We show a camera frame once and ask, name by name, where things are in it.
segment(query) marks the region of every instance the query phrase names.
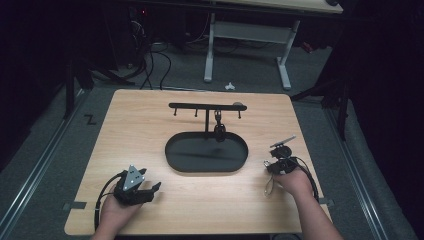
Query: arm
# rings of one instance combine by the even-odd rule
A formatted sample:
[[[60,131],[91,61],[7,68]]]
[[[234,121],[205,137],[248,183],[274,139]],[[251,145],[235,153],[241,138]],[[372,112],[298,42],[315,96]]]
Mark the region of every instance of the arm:
[[[109,193],[113,193],[114,189],[115,186],[110,189]],[[102,206],[99,227],[91,237],[91,240],[115,239],[115,236],[137,213],[142,205],[123,206],[112,194],[109,194]]]
[[[343,239],[313,197],[311,183],[304,172],[296,169],[286,175],[274,176],[274,180],[293,196],[304,239]]]

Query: gray carpet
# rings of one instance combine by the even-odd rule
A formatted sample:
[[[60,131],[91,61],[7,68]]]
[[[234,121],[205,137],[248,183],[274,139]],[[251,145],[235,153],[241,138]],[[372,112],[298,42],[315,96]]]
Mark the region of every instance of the gray carpet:
[[[216,54],[214,80],[212,83],[205,84],[202,80],[205,49],[201,46],[201,44],[194,45],[193,47],[198,48],[197,50],[187,48],[185,51],[169,46],[162,52],[172,61],[171,71],[163,82],[164,86],[226,91],[225,85],[231,82],[236,87],[236,92],[294,95],[314,85],[323,64],[331,53],[331,49],[317,50],[311,54],[299,48],[292,49],[287,68],[293,88],[286,92],[282,90],[274,58],[265,58],[258,54],[258,51],[267,50],[265,48],[260,50],[239,48],[231,53]],[[269,48],[270,53],[274,53],[274,47],[266,48]],[[229,51],[231,47],[226,46],[219,50]],[[155,67],[150,80],[153,86],[158,86],[168,68],[168,61],[159,54],[153,54],[153,57]],[[137,88],[141,86],[144,79],[145,75],[142,74],[134,80]],[[84,95],[86,99],[69,123],[47,171],[17,219],[8,239],[89,238],[88,236],[67,236],[64,233],[64,225],[69,214],[64,206],[73,202],[75,198],[111,97],[118,88],[123,87],[110,82],[96,81],[95,88]],[[317,97],[308,97],[293,104],[323,192],[334,202],[334,205],[329,207],[334,224],[345,239],[375,239],[351,182],[345,155],[337,135],[334,134],[334,127],[328,120],[327,110],[321,108],[318,100]],[[53,133],[62,123],[64,101],[65,94],[61,91],[35,123],[31,134],[13,161],[1,173],[0,216],[6,214]],[[369,153],[351,106],[349,111],[346,144],[376,205],[387,239],[416,239]],[[94,116],[95,125],[87,124],[86,114]],[[281,235],[274,236],[274,239],[294,238],[291,235]]]

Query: black clamp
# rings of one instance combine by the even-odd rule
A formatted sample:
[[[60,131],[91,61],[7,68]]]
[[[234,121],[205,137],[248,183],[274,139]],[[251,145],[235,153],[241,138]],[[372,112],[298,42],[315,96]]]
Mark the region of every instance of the black clamp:
[[[217,142],[223,142],[226,138],[225,125],[221,123],[221,119],[221,110],[215,110],[216,125],[213,132],[215,133],[215,139]]]

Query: white table leg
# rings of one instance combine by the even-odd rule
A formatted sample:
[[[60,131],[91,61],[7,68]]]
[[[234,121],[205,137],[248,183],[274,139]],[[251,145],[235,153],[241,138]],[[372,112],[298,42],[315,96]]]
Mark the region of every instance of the white table leg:
[[[208,55],[206,56],[205,66],[205,82],[212,82],[212,71],[213,71],[213,40],[215,35],[215,13],[211,13],[211,23],[209,29],[209,48]]]
[[[291,89],[290,79],[289,79],[289,76],[287,74],[287,69],[286,69],[286,61],[287,61],[287,57],[289,56],[290,49],[293,45],[294,38],[296,37],[296,33],[297,33],[297,29],[299,28],[299,24],[300,24],[299,20],[295,21],[295,23],[293,24],[293,27],[290,31],[289,39],[287,41],[286,48],[284,50],[283,56],[277,58],[278,69],[280,70],[280,76],[281,76],[281,81],[283,82],[283,89],[284,90],[290,90]]]

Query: wrist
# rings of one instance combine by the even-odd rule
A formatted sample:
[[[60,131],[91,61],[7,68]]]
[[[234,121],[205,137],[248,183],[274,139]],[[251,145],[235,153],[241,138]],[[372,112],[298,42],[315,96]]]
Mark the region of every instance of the wrist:
[[[91,237],[91,240],[113,240],[115,239],[115,236],[118,234],[118,232],[119,231],[113,227],[100,224],[94,235]]]

